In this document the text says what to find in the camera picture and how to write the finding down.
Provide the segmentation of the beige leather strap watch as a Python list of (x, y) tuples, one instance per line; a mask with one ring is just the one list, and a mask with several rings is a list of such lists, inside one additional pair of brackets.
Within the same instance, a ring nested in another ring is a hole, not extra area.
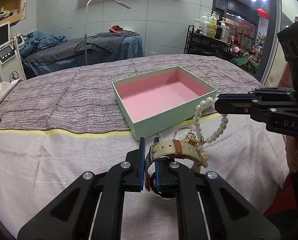
[(144, 187), (160, 198), (173, 199), (176, 194), (169, 187), (172, 183), (167, 181), (167, 170), (163, 167), (163, 161), (175, 159), (188, 159), (193, 161), (192, 169), (199, 173), (201, 167), (207, 168), (207, 156), (204, 151), (198, 150), (189, 142), (180, 140), (160, 141), (155, 138), (150, 146), (149, 152), (144, 162)]

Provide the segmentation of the gold chain jewelry pile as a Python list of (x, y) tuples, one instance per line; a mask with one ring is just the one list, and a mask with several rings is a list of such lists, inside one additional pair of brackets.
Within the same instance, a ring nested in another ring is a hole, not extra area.
[(188, 143), (192, 145), (200, 154), (200, 157), (202, 160), (199, 162), (202, 167), (207, 168), (208, 165), (208, 156), (205, 154), (203, 150), (203, 145), (205, 144), (205, 140), (203, 137), (199, 138), (196, 133), (196, 128), (194, 126), (184, 126), (181, 128), (178, 128), (173, 135), (173, 140), (176, 139), (178, 133), (181, 130), (188, 130), (188, 133), (185, 135), (183, 139), (181, 139), (182, 142)]

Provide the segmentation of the black shelf cart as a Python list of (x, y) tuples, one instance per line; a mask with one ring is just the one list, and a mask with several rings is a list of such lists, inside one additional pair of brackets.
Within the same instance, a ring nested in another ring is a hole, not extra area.
[(215, 56), (227, 61), (246, 54), (247, 57), (250, 57), (255, 62), (259, 62), (261, 56), (257, 55), (256, 52), (252, 53), (252, 51), (252, 49), (240, 44), (234, 44), (232, 41), (226, 43), (215, 38), (207, 37), (201, 33), (197, 33), (194, 25), (188, 26), (184, 54)]

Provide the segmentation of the clear plastic bottle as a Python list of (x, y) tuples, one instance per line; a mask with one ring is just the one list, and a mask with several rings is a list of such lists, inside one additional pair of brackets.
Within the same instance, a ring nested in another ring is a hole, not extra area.
[(222, 21), (221, 28), (222, 28), (222, 33), (221, 33), (220, 40), (227, 43), (228, 38), (229, 38), (229, 34), (230, 34), (230, 28), (228, 26), (228, 23), (225, 22), (225, 20)]

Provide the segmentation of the mint box pink lining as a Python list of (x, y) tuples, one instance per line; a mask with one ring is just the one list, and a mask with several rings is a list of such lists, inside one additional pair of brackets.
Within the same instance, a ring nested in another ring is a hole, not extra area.
[(196, 106), (218, 91), (180, 66), (117, 80), (112, 87), (136, 141), (193, 117)]

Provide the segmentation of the yellow green bottle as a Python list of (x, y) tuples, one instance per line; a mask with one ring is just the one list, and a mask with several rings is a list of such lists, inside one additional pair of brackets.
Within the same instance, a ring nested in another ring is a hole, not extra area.
[(207, 37), (214, 38), (217, 31), (217, 14), (214, 11), (212, 15), (209, 17), (209, 23), (207, 25), (206, 35)]

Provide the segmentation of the purple knit bed blanket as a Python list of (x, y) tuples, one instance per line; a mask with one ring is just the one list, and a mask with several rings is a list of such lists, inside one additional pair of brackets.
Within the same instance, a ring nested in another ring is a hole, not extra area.
[(72, 133), (127, 131), (112, 83), (137, 74), (180, 66), (219, 93), (246, 93), (257, 79), (214, 56), (156, 55), (76, 67), (21, 81), (0, 103), (0, 130), (63, 129)]

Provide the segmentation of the red cloth on bed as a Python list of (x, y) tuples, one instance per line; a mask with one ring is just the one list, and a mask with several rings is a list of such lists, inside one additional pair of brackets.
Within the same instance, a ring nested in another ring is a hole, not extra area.
[(120, 27), (119, 25), (113, 25), (110, 27), (109, 31), (111, 33), (121, 34), (121, 33), (123, 33), (123, 28)]

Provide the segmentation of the white beauty machine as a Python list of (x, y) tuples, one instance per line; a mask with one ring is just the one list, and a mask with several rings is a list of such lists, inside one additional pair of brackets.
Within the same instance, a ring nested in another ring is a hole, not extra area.
[(26, 80), (20, 59), (18, 37), (11, 37), (10, 23), (0, 25), (0, 83)]

